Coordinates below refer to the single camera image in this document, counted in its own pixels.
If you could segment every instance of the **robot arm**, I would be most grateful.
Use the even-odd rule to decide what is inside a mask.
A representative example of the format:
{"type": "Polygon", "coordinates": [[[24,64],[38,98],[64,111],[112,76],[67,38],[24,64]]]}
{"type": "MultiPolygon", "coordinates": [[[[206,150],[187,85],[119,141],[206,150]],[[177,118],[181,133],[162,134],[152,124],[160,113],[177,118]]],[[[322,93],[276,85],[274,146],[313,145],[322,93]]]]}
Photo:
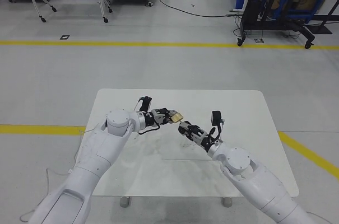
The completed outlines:
{"type": "Polygon", "coordinates": [[[64,183],[48,194],[30,218],[30,224],[85,223],[90,212],[91,196],[102,175],[113,165],[132,132],[149,126],[176,123],[183,117],[174,110],[153,109],[150,97],[142,97],[141,111],[110,111],[97,125],[82,148],[78,163],[64,183]]]}
{"type": "MultiPolygon", "coordinates": [[[[219,111],[216,111],[219,117],[212,119],[213,125],[217,125],[213,120],[217,120],[217,123],[223,122],[217,112],[219,111]]],[[[306,211],[290,197],[282,182],[248,151],[227,146],[221,139],[211,137],[190,122],[181,122],[178,131],[201,146],[213,160],[220,161],[222,173],[252,205],[276,223],[315,224],[306,211]],[[249,167],[252,172],[244,174],[249,167]]]]}

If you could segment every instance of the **white table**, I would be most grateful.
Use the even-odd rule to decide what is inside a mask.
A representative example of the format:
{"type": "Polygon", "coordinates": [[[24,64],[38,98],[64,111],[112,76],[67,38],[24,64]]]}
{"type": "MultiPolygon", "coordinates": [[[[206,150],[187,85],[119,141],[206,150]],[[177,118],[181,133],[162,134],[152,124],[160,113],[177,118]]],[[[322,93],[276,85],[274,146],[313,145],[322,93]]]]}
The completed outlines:
{"type": "MultiPolygon", "coordinates": [[[[299,194],[289,162],[265,99],[259,91],[125,90],[97,93],[87,124],[90,130],[111,109],[132,111],[141,96],[152,97],[151,109],[167,108],[209,132],[211,111],[225,119],[222,139],[245,148],[264,163],[292,197],[299,194]]],[[[86,133],[84,142],[90,135],[86,133]]],[[[143,136],[133,133],[116,163],[103,175],[93,195],[151,197],[239,197],[220,172],[220,164],[167,124],[143,136]]]]}

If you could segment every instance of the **metal stand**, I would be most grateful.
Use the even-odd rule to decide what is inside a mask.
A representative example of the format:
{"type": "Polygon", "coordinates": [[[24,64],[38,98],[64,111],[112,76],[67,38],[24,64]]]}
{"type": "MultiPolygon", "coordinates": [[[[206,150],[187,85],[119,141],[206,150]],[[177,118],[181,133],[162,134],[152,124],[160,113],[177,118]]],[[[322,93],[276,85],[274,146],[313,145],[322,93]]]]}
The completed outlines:
{"type": "Polygon", "coordinates": [[[107,6],[108,8],[108,12],[112,13],[112,9],[111,9],[111,1],[110,0],[104,0],[104,4],[107,6]]]}
{"type": "MultiPolygon", "coordinates": [[[[47,0],[43,0],[43,1],[51,7],[51,9],[52,9],[53,12],[57,12],[56,8],[53,7],[53,5],[51,5],[47,0]]],[[[36,9],[36,12],[37,12],[37,14],[39,15],[41,21],[42,21],[42,22],[46,22],[45,18],[42,17],[42,15],[41,15],[39,9],[37,8],[36,0],[32,0],[32,3],[34,4],[35,9],[36,9]]]]}
{"type": "Polygon", "coordinates": [[[288,0],[284,10],[281,12],[280,18],[273,21],[267,21],[266,19],[274,0],[270,0],[269,3],[266,4],[265,10],[263,10],[264,1],[266,0],[248,0],[239,27],[241,38],[238,38],[238,46],[242,46],[246,39],[244,30],[292,30],[300,32],[308,39],[305,44],[305,49],[309,49],[313,45],[312,42],[315,39],[315,36],[303,26],[303,23],[286,17],[293,0],[288,0]],[[263,15],[260,21],[258,21],[259,14],[263,15]]]}
{"type": "Polygon", "coordinates": [[[108,19],[107,19],[107,18],[105,17],[105,15],[104,15],[102,0],[100,0],[99,3],[100,3],[100,7],[101,7],[101,13],[102,13],[103,21],[104,21],[105,23],[107,23],[107,22],[108,22],[108,19]]]}
{"type": "Polygon", "coordinates": [[[333,5],[329,13],[327,14],[326,18],[322,21],[322,23],[319,26],[307,26],[307,28],[313,33],[313,34],[332,34],[332,32],[325,27],[326,22],[330,19],[331,15],[335,11],[339,4],[339,0],[336,1],[336,3],[333,5]]]}

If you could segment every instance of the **concrete floor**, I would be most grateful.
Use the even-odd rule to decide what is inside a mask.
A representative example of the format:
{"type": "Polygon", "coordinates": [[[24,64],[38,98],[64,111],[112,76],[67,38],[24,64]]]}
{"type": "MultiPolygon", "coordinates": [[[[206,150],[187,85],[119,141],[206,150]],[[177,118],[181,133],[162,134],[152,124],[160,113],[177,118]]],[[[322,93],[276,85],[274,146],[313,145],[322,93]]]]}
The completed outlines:
{"type": "MultiPolygon", "coordinates": [[[[52,0],[39,4],[0,1],[0,40],[167,41],[236,43],[233,18],[199,18],[159,1],[153,7],[113,6],[104,24],[95,1],[52,0]]],[[[165,1],[206,15],[229,13],[223,0],[165,1]]],[[[339,45],[334,34],[317,45],[339,45]]],[[[260,32],[252,32],[253,43],[260,32]]],[[[266,44],[305,40],[264,32],[266,44]]],[[[86,125],[101,88],[260,90],[277,130],[339,167],[339,51],[243,48],[122,48],[0,45],[0,124],[86,125]]],[[[0,223],[20,223],[46,191],[45,169],[73,166],[79,136],[0,135],[0,223]]],[[[299,186],[296,200],[339,224],[339,183],[325,170],[285,146],[299,186]]],[[[50,174],[53,189],[63,177],[50,174]]],[[[319,224],[325,221],[313,217],[319,224]]],[[[87,223],[273,223],[244,198],[224,208],[218,198],[94,197],[87,223]]]]}

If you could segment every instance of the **yellow floor line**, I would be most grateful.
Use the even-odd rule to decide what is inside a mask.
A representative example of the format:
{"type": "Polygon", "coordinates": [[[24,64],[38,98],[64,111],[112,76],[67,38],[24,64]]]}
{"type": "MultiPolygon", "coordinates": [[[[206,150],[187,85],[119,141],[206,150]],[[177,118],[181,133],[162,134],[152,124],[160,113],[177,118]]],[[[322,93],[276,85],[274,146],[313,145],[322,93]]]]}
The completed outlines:
{"type": "MultiPolygon", "coordinates": [[[[50,135],[66,135],[78,136],[83,134],[86,127],[84,126],[46,126],[46,125],[1,125],[0,134],[50,134],[50,135]]],[[[303,146],[284,132],[278,132],[280,140],[298,151],[307,159],[314,162],[339,180],[339,168],[331,164],[320,155],[303,146]]]]}
{"type": "MultiPolygon", "coordinates": [[[[185,48],[239,48],[236,43],[181,43],[181,42],[117,42],[117,41],[35,41],[0,40],[0,45],[36,45],[36,46],[151,46],[185,48]]],[[[305,50],[303,45],[291,44],[243,44],[241,48],[251,49],[287,49],[305,50]]],[[[312,46],[311,50],[339,50],[338,45],[312,46]]]]}
{"type": "Polygon", "coordinates": [[[305,156],[309,160],[311,160],[313,163],[318,165],[319,167],[323,168],[327,172],[329,172],[331,175],[335,176],[337,180],[339,181],[339,168],[337,168],[335,165],[331,164],[327,160],[325,160],[320,155],[316,154],[315,152],[311,151],[304,145],[300,144],[284,132],[278,132],[280,140],[288,145],[290,148],[298,151],[301,155],[305,156]]]}
{"type": "Polygon", "coordinates": [[[45,125],[0,125],[0,134],[53,134],[78,136],[84,126],[45,126],[45,125]]]}

